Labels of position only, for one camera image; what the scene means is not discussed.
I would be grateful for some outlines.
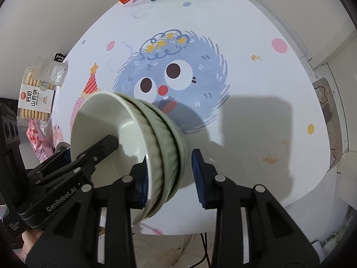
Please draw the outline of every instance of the stacked bowls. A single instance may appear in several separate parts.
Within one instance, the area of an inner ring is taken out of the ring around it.
[[[130,173],[146,157],[147,202],[131,210],[132,225],[156,214],[177,192],[187,156],[180,128],[155,106],[124,94],[98,92],[80,107],[71,134],[71,157],[76,157],[103,139],[114,135],[118,149],[96,166],[94,187],[112,184]]]

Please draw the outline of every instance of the cartoon mouth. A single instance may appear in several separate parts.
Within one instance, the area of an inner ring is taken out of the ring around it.
[[[166,96],[163,98],[160,103],[158,103],[158,108],[165,114],[170,113],[175,107],[177,103],[173,97]]]

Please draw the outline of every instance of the metal screw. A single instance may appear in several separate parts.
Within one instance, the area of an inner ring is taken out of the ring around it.
[[[81,187],[81,190],[86,193],[92,189],[92,186],[90,184],[85,184]]]
[[[226,177],[225,177],[224,175],[222,175],[222,174],[217,174],[217,175],[215,176],[215,180],[216,180],[217,182],[224,182],[224,181],[226,180]]]
[[[256,187],[255,187],[255,190],[259,193],[263,193],[265,191],[265,187],[263,185],[260,185],[258,184]]]
[[[125,183],[128,183],[133,181],[133,177],[131,175],[125,175],[121,180]]]

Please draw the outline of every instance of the cartoon eye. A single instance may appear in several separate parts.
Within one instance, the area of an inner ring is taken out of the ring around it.
[[[182,91],[192,83],[193,71],[184,60],[174,60],[165,70],[165,81],[169,87]]]
[[[152,103],[156,98],[156,84],[149,77],[143,77],[134,87],[134,98]]]

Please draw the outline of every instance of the blue furry monster illustration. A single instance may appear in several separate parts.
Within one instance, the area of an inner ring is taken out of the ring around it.
[[[172,29],[148,39],[129,57],[114,91],[152,103],[189,134],[213,122],[215,110],[228,99],[227,69],[209,38]]]

